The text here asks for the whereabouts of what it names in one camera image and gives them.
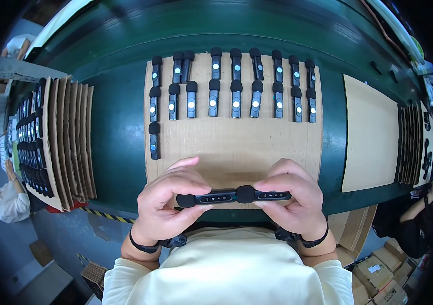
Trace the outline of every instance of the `black foam windscreen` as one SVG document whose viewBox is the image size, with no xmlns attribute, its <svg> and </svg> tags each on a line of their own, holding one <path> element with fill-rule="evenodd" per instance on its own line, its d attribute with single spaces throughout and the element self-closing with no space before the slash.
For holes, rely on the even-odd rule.
<svg viewBox="0 0 433 305">
<path fill-rule="evenodd" d="M 215 46 L 210 53 L 211 56 L 221 56 L 221 48 Z"/>
<path fill-rule="evenodd" d="M 294 98 L 301 98 L 301 89 L 299 86 L 291 87 L 291 96 Z"/>
<path fill-rule="evenodd" d="M 255 80 L 252 83 L 252 91 L 259 91 L 259 92 L 263 92 L 264 91 L 264 85 L 262 84 L 262 82 L 260 80 Z"/>
<path fill-rule="evenodd" d="M 316 91 L 313 88 L 306 89 L 306 97 L 308 99 L 316 99 Z"/>
<path fill-rule="evenodd" d="M 160 125 L 157 122 L 152 122 L 149 124 L 149 133 L 151 135 L 158 135 L 160 132 Z"/>
<path fill-rule="evenodd" d="M 159 87 L 152 87 L 149 96 L 151 98 L 159 98 L 160 97 L 160 88 Z"/>
<path fill-rule="evenodd" d="M 196 199 L 194 195 L 177 195 L 176 196 L 177 204 L 180 207 L 193 207 L 196 204 Z"/>
<path fill-rule="evenodd" d="M 289 63 L 290 64 L 299 64 L 298 57 L 296 55 L 290 55 L 289 56 Z"/>
<path fill-rule="evenodd" d="M 186 84 L 186 92 L 198 92 L 198 83 L 195 81 L 189 81 Z"/>
<path fill-rule="evenodd" d="M 273 59 L 282 59 L 282 53 L 279 50 L 274 50 L 271 53 Z"/>
<path fill-rule="evenodd" d="M 312 60 L 312 59 L 306 59 L 305 64 L 306 64 L 306 69 L 314 68 L 314 60 Z"/>
<path fill-rule="evenodd" d="M 193 50 L 184 51 L 183 58 L 188 60 L 195 60 L 195 53 L 193 52 Z"/>
<path fill-rule="evenodd" d="M 174 60 L 183 60 L 183 58 L 184 58 L 184 53 L 182 51 L 176 51 L 172 56 L 172 59 Z"/>
<path fill-rule="evenodd" d="M 220 80 L 210 80 L 210 90 L 220 90 Z"/>
<path fill-rule="evenodd" d="M 181 92 L 181 87 L 178 83 L 172 83 L 169 85 L 169 94 L 179 94 Z"/>
<path fill-rule="evenodd" d="M 235 194 L 239 203 L 249 204 L 255 198 L 255 189 L 252 186 L 239 186 Z"/>
<path fill-rule="evenodd" d="M 262 54 L 260 53 L 260 50 L 258 48 L 251 48 L 250 49 L 250 57 L 261 57 Z"/>
<path fill-rule="evenodd" d="M 232 92 L 237 92 L 237 91 L 242 92 L 242 90 L 243 90 L 242 82 L 240 82 L 240 81 L 232 81 L 232 83 L 230 84 L 230 91 L 232 91 Z"/>
<path fill-rule="evenodd" d="M 230 50 L 230 58 L 233 57 L 242 58 L 242 51 L 239 48 L 233 48 Z"/>
<path fill-rule="evenodd" d="M 274 82 L 272 84 L 272 91 L 274 93 L 276 93 L 276 92 L 283 93 L 284 92 L 284 87 L 282 86 L 282 83 L 281 82 Z"/>
<path fill-rule="evenodd" d="M 158 65 L 158 64 L 162 64 L 162 57 L 156 55 L 152 58 L 152 65 Z"/>
</svg>

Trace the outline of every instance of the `worker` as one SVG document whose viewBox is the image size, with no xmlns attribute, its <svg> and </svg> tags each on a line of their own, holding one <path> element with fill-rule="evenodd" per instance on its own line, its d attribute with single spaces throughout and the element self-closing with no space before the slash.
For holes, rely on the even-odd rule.
<svg viewBox="0 0 433 305">
<path fill-rule="evenodd" d="M 421 258 L 433 249 L 433 182 L 419 200 L 408 193 L 379 204 L 372 226 L 378 237 L 395 238 L 408 256 Z"/>
<path fill-rule="evenodd" d="M 253 186 L 288 191 L 290 203 L 254 204 L 285 230 L 301 234 L 298 252 L 269 229 L 205 227 L 185 233 L 187 243 L 173 248 L 159 266 L 158 241 L 183 233 L 212 208 L 173 209 L 175 194 L 211 191 L 191 169 L 198 160 L 179 160 L 138 196 L 139 217 L 122 244 L 121 258 L 105 274 L 103 304 L 354 303 L 352 273 L 342 268 L 321 212 L 323 194 L 315 179 L 289 159 L 276 162 L 268 178 Z"/>
<path fill-rule="evenodd" d="M 30 200 L 18 181 L 10 159 L 5 161 L 8 183 L 0 188 L 0 220 L 16 223 L 30 216 Z"/>
</svg>

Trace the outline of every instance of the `cardboard sheet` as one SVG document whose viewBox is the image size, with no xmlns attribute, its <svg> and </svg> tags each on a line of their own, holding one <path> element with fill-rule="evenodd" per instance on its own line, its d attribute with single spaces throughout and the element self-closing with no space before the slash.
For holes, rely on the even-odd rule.
<svg viewBox="0 0 433 305">
<path fill-rule="evenodd" d="M 91 108 L 93 101 L 93 92 L 94 87 L 88 87 L 88 99 L 86 100 L 86 149 L 88 151 L 88 166 L 90 168 L 90 180 L 91 180 L 91 190 L 93 192 L 93 198 L 97 197 L 96 187 L 94 185 L 94 176 L 93 176 L 93 165 L 91 159 Z"/>
<path fill-rule="evenodd" d="M 49 182 L 51 184 L 51 190 L 53 193 L 53 197 L 49 198 L 47 196 L 44 196 L 42 194 L 39 194 L 35 189 L 30 187 L 29 185 L 26 185 L 27 190 L 31 192 L 34 196 L 45 202 L 46 204 L 49 204 L 51 207 L 58 209 L 59 211 L 63 211 L 61 200 L 59 198 L 59 193 L 57 192 L 57 185 L 55 184 L 55 176 L 54 171 L 52 170 L 52 159 L 51 159 L 51 146 L 49 144 L 49 141 L 47 140 L 49 138 L 49 130 L 48 130 L 48 116 L 44 115 L 44 113 L 49 112 L 49 97 L 50 97 L 50 90 L 51 90 L 51 77 L 47 78 L 47 82 L 45 85 L 45 94 L 44 94 L 44 105 L 42 107 L 42 139 L 43 139 L 43 145 L 44 145 L 44 157 L 45 157 L 45 165 L 47 169 L 47 176 L 49 177 Z"/>
<path fill-rule="evenodd" d="M 398 155 L 397 103 L 343 75 L 347 95 L 347 160 L 342 192 L 394 182 Z"/>
<path fill-rule="evenodd" d="M 67 80 L 67 76 L 62 79 L 64 82 Z M 59 193 L 59 198 L 61 200 L 62 208 L 66 211 L 70 211 L 66 190 L 64 189 L 64 184 L 62 181 L 61 167 L 59 163 L 59 152 L 57 150 L 57 102 L 58 102 L 58 92 L 59 92 L 59 79 L 52 82 L 51 94 L 49 100 L 49 145 L 51 146 L 51 159 L 52 159 L 52 170 L 54 171 L 55 182 L 57 185 L 57 192 Z"/>
<path fill-rule="evenodd" d="M 249 54 L 242 54 L 242 116 L 231 118 L 230 83 L 231 60 L 229 53 L 223 53 L 221 63 L 221 90 L 218 117 L 208 116 L 208 82 L 211 79 L 210 54 L 196 54 L 191 68 L 191 80 L 198 83 L 196 94 L 196 119 L 187 119 L 186 85 L 181 84 L 179 95 L 179 120 L 169 121 L 168 87 L 172 83 L 172 58 L 164 58 L 161 98 L 159 99 L 159 152 L 161 159 L 152 160 L 148 143 L 150 117 L 149 91 L 152 87 L 152 63 L 147 63 L 144 94 L 145 158 L 147 181 L 156 179 L 175 161 L 199 155 L 196 170 L 213 188 L 250 185 L 266 177 L 269 168 L 281 158 L 290 158 L 301 164 L 311 176 L 318 180 L 321 162 L 323 108 L 319 68 L 316 67 L 316 123 L 307 123 L 308 101 L 306 99 L 306 68 L 299 64 L 302 77 L 300 88 L 303 92 L 303 122 L 293 122 L 290 66 L 283 59 L 284 115 L 274 119 L 272 93 L 273 66 L 270 56 L 262 56 L 264 68 L 264 91 L 258 119 L 249 117 L 253 71 Z M 217 204 L 218 209 L 252 209 L 254 204 Z"/>
</svg>

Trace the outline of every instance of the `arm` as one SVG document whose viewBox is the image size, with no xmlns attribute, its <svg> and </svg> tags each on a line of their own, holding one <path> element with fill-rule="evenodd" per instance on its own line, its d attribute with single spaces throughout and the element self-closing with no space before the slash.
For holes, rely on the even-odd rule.
<svg viewBox="0 0 433 305">
<path fill-rule="evenodd" d="M 431 185 L 431 191 L 427 195 L 427 200 L 428 204 L 433 202 L 433 183 Z M 425 200 L 421 198 L 417 203 L 413 204 L 406 212 L 401 215 L 399 223 L 414 219 L 421 211 L 423 211 L 425 206 Z"/>
</svg>

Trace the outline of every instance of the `wireless microphone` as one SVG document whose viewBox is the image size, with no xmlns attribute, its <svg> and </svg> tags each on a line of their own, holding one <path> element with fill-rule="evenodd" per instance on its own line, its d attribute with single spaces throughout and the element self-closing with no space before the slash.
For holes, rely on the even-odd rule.
<svg viewBox="0 0 433 305">
<path fill-rule="evenodd" d="M 312 59 L 306 59 L 305 65 L 306 70 L 308 71 L 308 88 L 314 89 L 314 83 L 316 82 L 316 76 L 314 74 L 314 61 Z"/>
<path fill-rule="evenodd" d="M 151 149 L 151 158 L 152 160 L 159 160 L 159 132 L 160 125 L 157 122 L 152 122 L 149 124 L 149 147 Z"/>
<path fill-rule="evenodd" d="M 152 87 L 161 87 L 160 73 L 162 72 L 162 57 L 154 56 L 152 58 Z"/>
<path fill-rule="evenodd" d="M 188 93 L 188 119 L 196 118 L 196 92 L 198 92 L 198 83 L 189 81 L 186 85 L 186 92 Z"/>
<path fill-rule="evenodd" d="M 301 89 L 298 86 L 291 87 L 291 96 L 293 97 L 294 121 L 302 121 L 303 108 L 301 107 Z"/>
<path fill-rule="evenodd" d="M 151 115 L 151 122 L 159 121 L 159 97 L 160 88 L 152 87 L 149 96 L 151 98 L 151 105 L 149 106 L 149 113 Z"/>
<path fill-rule="evenodd" d="M 221 49 L 215 46 L 211 50 L 211 56 L 212 56 L 212 79 L 220 79 Z"/>
<path fill-rule="evenodd" d="M 218 116 L 218 99 L 220 91 L 220 80 L 210 80 L 210 98 L 208 100 L 208 116 Z"/>
<path fill-rule="evenodd" d="M 308 99 L 308 122 L 316 123 L 316 91 L 313 88 L 306 89 L 306 98 Z"/>
<path fill-rule="evenodd" d="M 274 80 L 283 82 L 282 76 L 282 53 L 279 50 L 272 51 L 272 63 L 274 64 Z"/>
<path fill-rule="evenodd" d="M 284 87 L 281 82 L 274 82 L 272 84 L 272 91 L 274 92 L 274 118 L 282 119 L 282 113 L 284 108 L 284 100 L 282 93 L 284 92 Z"/>
<path fill-rule="evenodd" d="M 178 102 L 180 87 L 178 83 L 169 85 L 169 120 L 178 119 Z"/>
<path fill-rule="evenodd" d="M 230 50 L 230 58 L 232 59 L 232 81 L 241 81 L 242 73 L 240 69 L 240 61 L 242 59 L 242 51 L 237 48 Z"/>
<path fill-rule="evenodd" d="M 289 56 L 289 66 L 291 67 L 291 81 L 293 86 L 299 87 L 299 60 L 296 55 Z"/>
<path fill-rule="evenodd" d="M 264 80 L 264 67 L 262 66 L 260 50 L 257 48 L 250 49 L 250 57 L 252 58 L 253 78 L 255 80 Z"/>
<path fill-rule="evenodd" d="M 174 52 L 172 60 L 174 61 L 174 66 L 172 68 L 172 82 L 181 82 L 181 69 L 183 63 L 184 53 L 182 51 Z"/>
<path fill-rule="evenodd" d="M 181 82 L 189 82 L 189 76 L 191 75 L 191 62 L 195 60 L 195 53 L 191 50 L 184 52 L 183 54 L 183 68 L 181 70 Z"/>
<path fill-rule="evenodd" d="M 264 91 L 264 85 L 261 81 L 253 81 L 252 83 L 252 104 L 250 105 L 250 117 L 258 118 L 260 111 L 260 100 L 262 92 Z"/>
<path fill-rule="evenodd" d="M 240 81 L 232 81 L 230 84 L 232 92 L 232 118 L 240 119 L 240 107 L 242 104 L 242 83 Z"/>
</svg>

